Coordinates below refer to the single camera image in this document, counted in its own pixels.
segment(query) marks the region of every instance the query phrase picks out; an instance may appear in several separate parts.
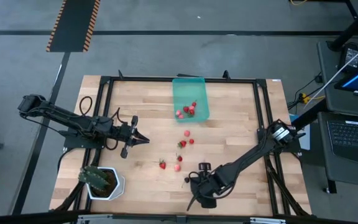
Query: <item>small cactus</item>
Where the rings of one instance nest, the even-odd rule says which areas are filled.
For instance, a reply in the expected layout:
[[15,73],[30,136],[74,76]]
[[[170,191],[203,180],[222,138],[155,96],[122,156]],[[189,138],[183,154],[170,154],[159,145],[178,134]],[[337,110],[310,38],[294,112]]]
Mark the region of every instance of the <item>small cactus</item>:
[[97,167],[86,166],[81,168],[81,172],[78,175],[78,180],[89,184],[96,190],[104,192],[106,190],[106,186],[110,185],[110,183],[106,180],[107,177],[107,174],[99,170]]

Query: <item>white cable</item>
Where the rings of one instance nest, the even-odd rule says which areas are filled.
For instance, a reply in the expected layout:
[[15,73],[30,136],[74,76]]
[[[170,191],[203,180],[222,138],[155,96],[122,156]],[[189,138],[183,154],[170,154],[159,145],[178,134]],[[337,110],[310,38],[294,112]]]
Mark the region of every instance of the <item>white cable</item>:
[[348,61],[341,69],[339,69],[338,72],[337,72],[330,80],[328,80],[328,82],[327,82],[319,91],[317,91],[316,94],[314,94],[314,96],[309,100],[309,102],[305,105],[305,107],[303,107],[303,109],[305,109],[305,108],[309,105],[309,103],[310,103],[314,98],[316,98],[316,96],[317,96],[319,93],[321,93],[321,91],[323,91],[323,90],[332,82],[332,80],[333,80],[338,74],[340,74],[340,72],[341,72],[347,65],[349,65],[355,58],[357,58],[357,56],[358,56],[358,54],[357,54],[356,56],[352,57],[352,59],[350,59],[350,61]]

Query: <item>butcher block tabletop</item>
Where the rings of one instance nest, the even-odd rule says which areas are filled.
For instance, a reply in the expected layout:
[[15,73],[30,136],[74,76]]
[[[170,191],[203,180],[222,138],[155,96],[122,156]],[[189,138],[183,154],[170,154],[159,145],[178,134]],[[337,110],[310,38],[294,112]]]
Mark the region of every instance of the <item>butcher block tabletop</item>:
[[[101,76],[86,75],[78,95],[75,113],[79,114],[79,102],[84,96],[96,101]],[[280,80],[266,80],[273,119],[290,123],[287,103]],[[173,96],[171,82],[115,81],[112,89],[109,116],[120,107],[119,117],[131,121],[139,117],[137,129],[150,139],[149,144],[130,148],[127,159],[120,156],[123,143],[114,151],[103,149],[99,165],[114,167],[126,179],[125,192],[113,201],[93,200],[92,212],[169,214],[169,215],[272,215],[269,188],[264,160],[261,158],[245,169],[238,177],[233,192],[217,201],[212,209],[201,208],[195,202],[187,212],[192,194],[190,184],[184,178],[191,171],[198,171],[200,162],[210,162],[212,169],[227,162],[233,162],[257,144],[256,130],[259,127],[252,84],[206,83],[210,116],[203,123],[177,123],[173,117]],[[104,88],[99,115],[103,113],[107,88]],[[260,102],[264,107],[262,89]],[[89,107],[82,105],[83,111]],[[183,149],[177,143],[183,139],[185,130],[191,132],[194,144]],[[113,147],[114,140],[108,141]],[[53,191],[50,208],[58,207],[78,182],[78,173],[85,150],[74,149],[63,159]],[[182,162],[177,161],[181,155]],[[165,170],[158,162],[167,163]],[[281,154],[286,186],[302,208],[310,211],[308,195],[299,161],[289,153]],[[174,165],[180,164],[181,171],[175,172]],[[80,208],[84,209],[86,187],[81,197]],[[276,186],[279,211],[282,213],[280,191]]]

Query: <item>teal plastic bin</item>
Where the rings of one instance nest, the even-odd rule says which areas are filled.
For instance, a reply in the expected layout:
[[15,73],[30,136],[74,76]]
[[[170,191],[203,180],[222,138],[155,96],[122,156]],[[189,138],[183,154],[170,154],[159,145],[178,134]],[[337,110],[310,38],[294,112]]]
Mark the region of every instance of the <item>teal plastic bin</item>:
[[[203,122],[209,118],[208,98],[206,96],[204,78],[174,78],[173,85],[173,115],[178,122]],[[190,116],[183,111],[184,106],[196,102],[195,115]],[[185,118],[176,116],[180,110]]]

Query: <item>concrete floor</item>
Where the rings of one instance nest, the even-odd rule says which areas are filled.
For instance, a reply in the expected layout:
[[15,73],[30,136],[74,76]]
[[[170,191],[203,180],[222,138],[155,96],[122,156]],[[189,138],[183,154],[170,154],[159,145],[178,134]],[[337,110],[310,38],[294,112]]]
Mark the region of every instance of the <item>concrete floor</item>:
[[[0,29],[51,29],[61,3],[0,0]],[[287,0],[115,0],[101,1],[95,30],[343,30],[352,21],[342,3],[296,7]],[[0,142],[5,144],[0,150],[0,215],[11,210],[38,128],[21,119],[16,108],[23,95],[50,94],[63,57],[45,52],[47,40],[48,36],[0,36]],[[56,104],[73,110],[83,75],[117,75],[118,69],[128,76],[220,77],[229,70],[231,77],[280,78],[287,101],[292,101],[295,91],[320,71],[319,40],[329,38],[94,36],[89,52],[70,55]],[[316,87],[313,83],[305,91]],[[24,213],[48,210],[62,146],[63,138],[48,131]],[[339,193],[327,195],[321,191],[324,169],[303,170],[315,215],[358,221],[358,186],[338,184]]]

